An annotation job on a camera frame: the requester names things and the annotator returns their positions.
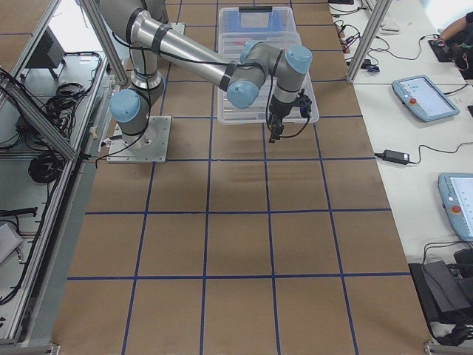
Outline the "black gripper near lid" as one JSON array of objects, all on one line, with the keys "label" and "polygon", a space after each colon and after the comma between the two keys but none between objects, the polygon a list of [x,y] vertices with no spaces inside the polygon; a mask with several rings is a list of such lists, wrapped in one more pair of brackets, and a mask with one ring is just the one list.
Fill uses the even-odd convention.
[{"label": "black gripper near lid", "polygon": [[283,102],[279,100],[274,93],[270,96],[269,104],[266,109],[266,123],[270,124],[269,143],[275,143],[281,139],[282,133],[284,132],[282,120],[290,114],[295,103],[295,100]]}]

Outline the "silver robot arm near lid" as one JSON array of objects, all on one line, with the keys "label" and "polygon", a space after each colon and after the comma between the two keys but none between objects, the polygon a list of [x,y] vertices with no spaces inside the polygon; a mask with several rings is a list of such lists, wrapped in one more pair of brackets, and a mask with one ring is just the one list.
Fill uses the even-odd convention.
[{"label": "silver robot arm near lid", "polygon": [[283,120],[295,107],[311,118],[310,98],[302,87],[312,53],[302,45],[279,49],[263,41],[248,41],[239,61],[231,61],[169,25],[164,1],[101,1],[103,18],[125,45],[139,53],[155,54],[204,78],[226,92],[233,107],[247,109],[271,80],[265,123],[271,143],[285,138]]}]

